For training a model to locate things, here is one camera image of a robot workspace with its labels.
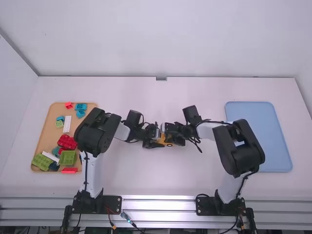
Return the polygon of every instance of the light blue mat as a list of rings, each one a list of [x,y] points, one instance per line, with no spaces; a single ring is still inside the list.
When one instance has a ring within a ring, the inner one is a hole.
[[[230,101],[225,105],[228,121],[248,121],[265,154],[260,172],[289,172],[293,168],[274,106],[269,102]]]

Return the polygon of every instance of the robotic arm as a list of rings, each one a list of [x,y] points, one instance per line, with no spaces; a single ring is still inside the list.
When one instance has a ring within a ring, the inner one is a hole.
[[[259,165],[264,163],[265,155],[248,122],[239,119],[233,123],[202,119],[195,106],[183,109],[186,125],[181,123],[157,122],[145,123],[140,112],[131,110],[126,120],[115,114],[94,108],[84,121],[77,127],[74,135],[80,150],[84,174],[84,183],[74,197],[72,213],[105,214],[105,197],[101,183],[101,161],[103,153],[109,148],[112,139],[132,143],[142,141],[142,147],[151,149],[165,145],[185,146],[190,141],[199,149],[201,139],[216,142],[221,163],[228,173],[215,197],[206,199],[198,207],[206,207],[207,215],[233,215],[241,201],[237,201],[243,182],[258,172]]]

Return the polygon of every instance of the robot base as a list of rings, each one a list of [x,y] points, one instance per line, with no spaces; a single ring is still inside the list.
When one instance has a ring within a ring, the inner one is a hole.
[[[228,204],[222,202],[215,193],[215,197],[198,196],[196,197],[196,214],[198,216],[237,216],[246,215],[245,200],[241,197]]]
[[[76,194],[72,205],[72,214],[118,215],[121,213],[121,196],[103,195],[103,190],[96,198],[82,191]]]

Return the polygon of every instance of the white wall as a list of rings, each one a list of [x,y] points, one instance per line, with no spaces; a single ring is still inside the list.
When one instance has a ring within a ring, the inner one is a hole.
[[[0,174],[37,80],[38,76],[0,35]]]
[[[312,113],[310,0],[0,1],[41,75],[296,77]]]

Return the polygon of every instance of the lego brick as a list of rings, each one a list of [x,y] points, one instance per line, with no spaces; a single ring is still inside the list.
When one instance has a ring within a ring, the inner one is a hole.
[[[63,122],[65,121],[65,116],[59,116],[57,117],[57,121],[62,120]]]
[[[63,133],[68,133],[69,132],[71,121],[72,121],[72,116],[65,116]]]
[[[67,109],[71,109],[71,108],[73,108],[73,104],[69,101],[69,102],[65,103],[65,107]]]
[[[58,140],[58,146],[68,150],[74,150],[77,147],[77,143],[73,137],[70,137],[67,134],[63,134]]]
[[[55,147],[55,148],[52,150],[52,154],[53,154],[55,157],[57,157],[57,158],[60,158],[59,150],[60,150],[60,147],[59,147],[59,146]]]
[[[84,111],[76,111],[76,116],[78,118],[82,118],[86,115],[86,113]]]
[[[59,163],[59,159],[57,157],[55,157],[53,154],[47,153],[45,151],[43,151],[42,154],[44,156],[48,157],[49,159],[53,160],[54,162],[57,162],[57,164]]]
[[[75,174],[77,171],[78,171],[78,168],[76,167],[72,167],[72,168],[67,167],[62,170],[62,173],[63,174]]]
[[[55,122],[55,126],[56,126],[57,128],[62,128],[62,127],[64,127],[63,121],[62,121],[62,120],[56,121],[56,122]]]
[[[85,111],[87,110],[88,105],[85,103],[77,103],[75,105],[75,111]]]
[[[75,162],[76,162],[76,152],[74,150],[62,151],[59,160],[60,165],[74,165]]]
[[[60,148],[60,149],[58,150],[59,158],[60,158],[60,155],[62,154],[62,151],[63,151],[63,150],[67,150],[67,149],[65,149],[65,148]]]
[[[53,162],[53,160],[49,159],[48,157],[44,156],[43,154],[37,154],[34,156],[32,160],[32,164],[39,167],[43,171],[47,171],[49,169],[49,165]]]
[[[59,167],[60,167],[60,165],[58,165],[57,162],[52,162],[49,165],[49,169],[54,171],[54,172],[57,172],[59,170]]]
[[[40,165],[41,155],[42,154],[37,154],[36,156],[34,156],[33,160],[31,161],[31,164],[33,164],[36,167],[38,167]]]

